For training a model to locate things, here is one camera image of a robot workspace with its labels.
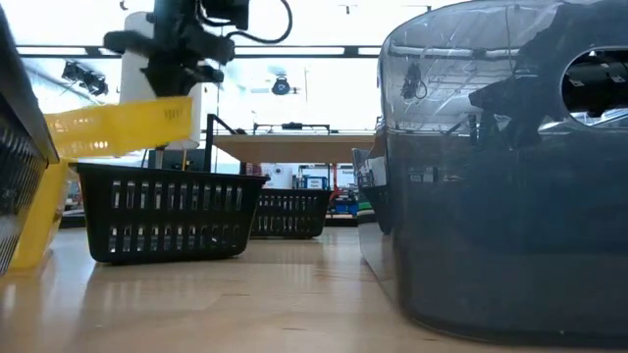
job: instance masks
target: floor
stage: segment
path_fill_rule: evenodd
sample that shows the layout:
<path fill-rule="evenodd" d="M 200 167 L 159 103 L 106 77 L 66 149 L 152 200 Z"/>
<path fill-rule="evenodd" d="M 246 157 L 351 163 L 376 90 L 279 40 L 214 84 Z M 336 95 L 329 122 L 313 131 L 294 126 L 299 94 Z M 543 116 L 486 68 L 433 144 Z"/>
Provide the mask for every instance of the floor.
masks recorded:
<path fill-rule="evenodd" d="M 96 265 L 62 231 L 38 276 L 0 279 L 0 352 L 539 352 L 407 322 L 360 256 L 355 228 L 254 240 L 237 259 Z"/>

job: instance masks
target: workbench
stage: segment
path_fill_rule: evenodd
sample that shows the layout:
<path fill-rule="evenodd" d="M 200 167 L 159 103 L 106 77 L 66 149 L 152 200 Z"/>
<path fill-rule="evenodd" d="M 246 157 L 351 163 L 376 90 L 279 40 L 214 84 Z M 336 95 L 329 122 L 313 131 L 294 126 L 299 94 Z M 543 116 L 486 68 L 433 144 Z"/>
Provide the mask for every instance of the workbench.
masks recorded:
<path fill-rule="evenodd" d="M 351 163 L 353 148 L 371 149 L 373 134 L 215 135 L 214 145 L 247 163 Z"/>

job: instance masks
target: shopping basket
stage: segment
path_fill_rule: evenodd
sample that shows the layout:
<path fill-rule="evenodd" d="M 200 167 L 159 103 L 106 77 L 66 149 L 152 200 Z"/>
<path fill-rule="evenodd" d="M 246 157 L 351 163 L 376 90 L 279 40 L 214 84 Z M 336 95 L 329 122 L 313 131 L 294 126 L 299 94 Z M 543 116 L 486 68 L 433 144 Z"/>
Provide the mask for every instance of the shopping basket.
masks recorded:
<path fill-rule="evenodd" d="M 124 156 L 189 138 L 191 105 L 189 97 L 159 98 L 47 114 L 46 123 L 60 156 Z"/>
<path fill-rule="evenodd" d="M 9 263 L 25 225 L 46 160 L 32 139 L 0 114 L 0 275 Z"/>
<path fill-rule="evenodd" d="M 262 189 L 251 237 L 321 235 L 332 191 Z"/>
<path fill-rule="evenodd" d="M 68 168 L 73 161 L 61 158 L 61 163 L 49 166 L 44 172 L 13 254 L 10 271 L 36 268 L 46 255 L 63 217 L 69 182 L 77 178 Z"/>
<path fill-rule="evenodd" d="M 77 164 L 89 251 L 104 263 L 208 260 L 246 248 L 266 178 Z"/>

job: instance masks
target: metal frame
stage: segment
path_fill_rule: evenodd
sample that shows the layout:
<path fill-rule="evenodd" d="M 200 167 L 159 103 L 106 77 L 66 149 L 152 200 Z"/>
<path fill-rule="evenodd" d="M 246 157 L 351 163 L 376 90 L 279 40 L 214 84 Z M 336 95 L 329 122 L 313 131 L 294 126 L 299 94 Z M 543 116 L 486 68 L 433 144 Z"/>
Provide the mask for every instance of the metal frame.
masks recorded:
<path fill-rule="evenodd" d="M 236 59 L 264 59 L 264 58 L 293 58 L 293 59 L 375 59 L 379 57 L 379 53 L 360 53 L 360 50 L 380 49 L 379 45 L 277 45 L 277 46 L 261 46 L 261 45 L 241 45 L 235 48 Z M 114 53 L 102 46 L 95 45 L 18 45 L 18 52 L 22 58 L 28 59 L 120 59 L 122 55 Z M 254 53 L 255 49 L 260 49 L 263 53 Z M 321 49 L 321 54 L 303 53 L 298 54 L 299 50 Z M 324 49 L 331 52 L 341 53 L 325 53 Z M 73 53 L 74 51 L 83 50 L 84 54 Z M 251 53 L 238 54 L 238 51 L 248 51 Z M 293 51 L 292 54 L 282 54 L 282 51 Z"/>
<path fill-rule="evenodd" d="M 201 133 L 203 132 L 205 133 L 204 169 L 205 169 L 205 172 L 207 173 L 211 173 L 211 168 L 212 168 L 212 147 L 214 147 L 214 122 L 224 127 L 230 134 L 237 134 L 235 130 L 230 128 L 216 114 L 207 115 L 207 128 L 201 131 Z"/>

